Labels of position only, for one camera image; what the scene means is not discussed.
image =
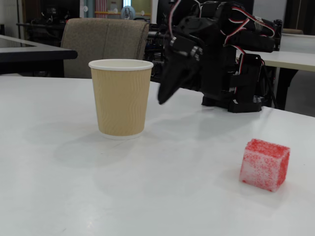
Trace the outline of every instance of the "floor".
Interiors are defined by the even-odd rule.
[[[315,117],[315,72],[299,71],[288,90],[285,110]]]

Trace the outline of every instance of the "robotic arm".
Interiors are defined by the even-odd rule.
[[[168,63],[159,103],[190,84],[204,94],[202,105],[220,106],[234,113],[261,111],[259,95],[265,92],[265,82],[259,81],[259,75],[264,62],[259,55],[244,50],[272,52],[278,25],[250,15],[233,1],[190,0],[196,4],[174,29],[172,20],[181,1],[169,15]],[[237,50],[241,52],[238,60]]]

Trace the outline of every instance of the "cable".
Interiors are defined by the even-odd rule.
[[[266,67],[266,63],[263,59],[261,59],[261,63],[262,63],[262,66],[264,67],[264,71],[265,71],[265,74],[266,74],[266,80],[267,80],[267,84],[268,84],[268,87],[271,91],[271,97],[272,97],[272,100],[274,102],[274,105],[275,105],[275,109],[279,109],[279,106],[278,106],[278,103],[277,103],[277,100],[276,100],[276,97],[275,97],[275,94],[274,94],[274,91],[272,89],[272,85],[271,85],[271,82],[270,82],[270,79],[268,77],[268,71],[267,71],[267,67]]]
[[[243,49],[241,49],[239,46],[235,46],[235,45],[231,45],[231,46],[240,50],[243,54],[246,54],[246,52]]]
[[[168,18],[168,29],[169,29],[169,32],[171,34],[171,37],[172,39],[174,38],[174,35],[173,35],[173,30],[172,30],[172,23],[173,23],[173,15],[174,15],[174,12],[176,10],[176,8],[178,7],[178,5],[181,3],[182,0],[178,0],[177,3],[174,5],[174,7],[172,8],[171,12],[169,13],[169,18]],[[195,1],[198,6],[199,6],[199,18],[201,18],[201,5],[200,5],[200,2],[198,2],[197,0],[193,0]]]
[[[260,24],[260,25],[262,25],[262,26],[264,26],[264,27],[266,27],[268,29],[270,29],[272,31],[272,36],[271,37],[275,36],[275,34],[276,34],[275,29],[272,28],[271,26],[265,24],[264,22],[261,22],[261,21],[257,20],[254,16],[252,16],[251,14],[247,13],[246,11],[244,11],[244,10],[238,8],[238,7],[233,6],[232,10],[242,12],[244,15],[246,15],[251,20],[255,21],[256,23],[258,23],[258,24]]]
[[[228,19],[230,22],[232,22],[232,23],[235,23],[235,24],[240,24],[240,23],[243,23],[244,21],[235,21],[235,20],[233,20],[233,19],[231,19],[231,18],[229,18]]]
[[[229,40],[229,38],[233,35],[235,35],[237,32],[242,31],[242,30],[246,30],[246,28],[243,28],[250,20],[247,18],[233,33],[229,34],[225,41],[224,41],[224,45],[226,45],[227,41]]]
[[[234,48],[236,48],[236,49],[238,49],[238,50],[240,50],[241,53],[243,54],[243,55],[242,55],[242,59],[241,59],[241,61],[239,62],[239,64],[240,64],[239,75],[240,75],[240,74],[242,73],[243,62],[244,62],[244,55],[246,54],[246,52],[245,52],[242,48],[240,48],[239,46],[235,46],[235,45],[231,45],[231,46],[234,47]]]

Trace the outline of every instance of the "sponge cube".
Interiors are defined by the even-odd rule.
[[[284,182],[290,148],[252,139],[245,148],[240,181],[276,192]]]

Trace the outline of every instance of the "beige chair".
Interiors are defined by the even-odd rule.
[[[66,78],[91,78],[88,66],[99,59],[143,59],[149,24],[113,19],[71,19],[62,48],[76,50],[78,58],[64,61]]]

